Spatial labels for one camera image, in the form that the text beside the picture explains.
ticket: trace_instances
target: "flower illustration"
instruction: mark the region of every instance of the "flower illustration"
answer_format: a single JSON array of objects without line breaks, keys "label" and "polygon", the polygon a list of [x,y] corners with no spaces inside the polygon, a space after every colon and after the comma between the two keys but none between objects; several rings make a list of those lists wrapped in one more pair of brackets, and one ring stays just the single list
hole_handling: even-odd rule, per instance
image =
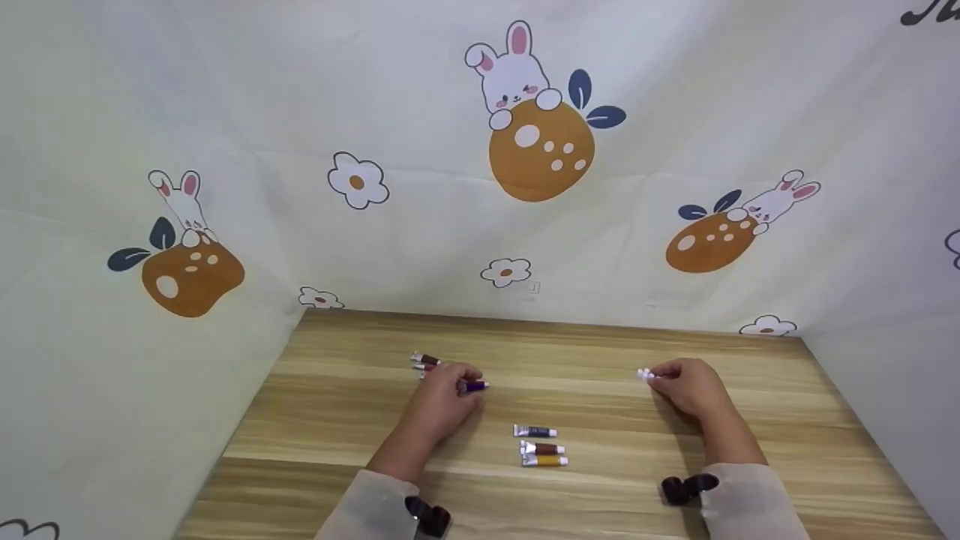
[{"label": "flower illustration", "polygon": [[300,288],[300,303],[317,309],[340,309],[344,306],[337,295],[313,287]]},{"label": "flower illustration", "polygon": [[530,278],[530,261],[525,258],[498,258],[480,272],[480,277],[493,282],[496,288],[503,288],[512,282],[522,282]]},{"label": "flower illustration", "polygon": [[383,184],[380,165],[358,160],[350,152],[333,155],[333,168],[326,173],[326,180],[353,209],[365,209],[370,203],[379,205],[390,197],[390,190]]},{"label": "flower illustration", "polygon": [[947,238],[944,239],[944,245],[951,253],[956,255],[956,258],[953,259],[953,267],[960,270],[960,229],[948,234]]},{"label": "flower illustration", "polygon": [[31,528],[23,520],[9,520],[0,523],[0,538],[27,540],[58,540],[60,538],[60,526],[54,522],[42,523]]},{"label": "flower illustration", "polygon": [[781,321],[777,315],[757,317],[752,325],[740,329],[740,333],[754,335],[787,335],[797,329],[792,321]]}]

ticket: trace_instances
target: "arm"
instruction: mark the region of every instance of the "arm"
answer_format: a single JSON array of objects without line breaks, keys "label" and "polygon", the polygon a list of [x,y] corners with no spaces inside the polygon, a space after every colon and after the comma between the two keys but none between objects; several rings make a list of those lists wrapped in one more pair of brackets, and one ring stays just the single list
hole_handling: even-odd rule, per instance
[{"label": "arm", "polygon": [[430,372],[315,540],[413,538],[417,522],[407,511],[404,499],[420,493],[416,483],[437,443],[480,404],[480,393],[458,395],[458,381],[482,376],[473,366],[454,362],[445,362]]},{"label": "arm", "polygon": [[650,386],[697,418],[707,467],[720,484],[700,495],[713,540],[808,540],[777,473],[713,368],[678,358],[651,369]]}]

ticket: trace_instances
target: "wood grain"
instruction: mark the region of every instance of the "wood grain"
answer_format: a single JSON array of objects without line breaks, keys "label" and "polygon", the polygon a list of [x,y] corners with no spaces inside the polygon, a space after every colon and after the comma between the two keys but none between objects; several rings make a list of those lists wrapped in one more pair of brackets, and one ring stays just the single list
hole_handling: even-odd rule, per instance
[{"label": "wood grain", "polygon": [[[423,482],[451,539],[707,538],[658,493],[703,464],[697,430],[636,379],[675,356],[723,377],[811,538],[943,538],[799,339],[351,311],[303,317],[178,538],[312,538],[418,384],[415,350],[493,385]],[[514,423],[560,430],[570,466],[520,468]]]}]

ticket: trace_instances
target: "rabbit ear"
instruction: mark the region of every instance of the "rabbit ear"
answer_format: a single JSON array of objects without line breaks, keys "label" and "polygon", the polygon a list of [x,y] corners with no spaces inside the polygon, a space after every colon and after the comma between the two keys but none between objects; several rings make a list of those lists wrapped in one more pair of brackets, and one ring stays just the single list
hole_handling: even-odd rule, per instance
[{"label": "rabbit ear", "polygon": [[804,171],[800,169],[787,171],[786,174],[783,175],[783,178],[780,179],[780,183],[777,185],[777,188],[779,188],[781,191],[786,191],[803,179]]},{"label": "rabbit ear", "polygon": [[167,176],[167,173],[163,171],[150,171],[150,174],[147,175],[147,180],[150,181],[150,185],[160,192],[160,195],[163,195],[164,199],[173,193],[174,187],[170,184],[170,177]]},{"label": "rabbit ear", "polygon": [[467,49],[464,61],[468,66],[477,70],[481,77],[493,71],[496,62],[496,53],[487,43],[474,43]]},{"label": "rabbit ear", "polygon": [[507,30],[507,52],[512,55],[529,55],[534,48],[534,37],[526,21],[516,21]]},{"label": "rabbit ear", "polygon": [[810,182],[793,190],[793,200],[800,202],[803,199],[809,199],[820,191],[820,183]]},{"label": "rabbit ear", "polygon": [[196,199],[200,191],[200,174],[197,171],[183,173],[183,178],[180,179],[180,191]]}]

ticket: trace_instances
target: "sleeve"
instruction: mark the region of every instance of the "sleeve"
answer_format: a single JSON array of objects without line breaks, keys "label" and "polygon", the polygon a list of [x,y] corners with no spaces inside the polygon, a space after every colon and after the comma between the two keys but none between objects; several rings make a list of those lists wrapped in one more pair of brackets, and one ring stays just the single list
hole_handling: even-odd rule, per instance
[{"label": "sleeve", "polygon": [[715,463],[720,480],[700,494],[711,540],[809,540],[777,473],[766,465]]},{"label": "sleeve", "polygon": [[363,469],[314,540],[412,540],[417,522],[404,499],[419,493],[410,482]]}]

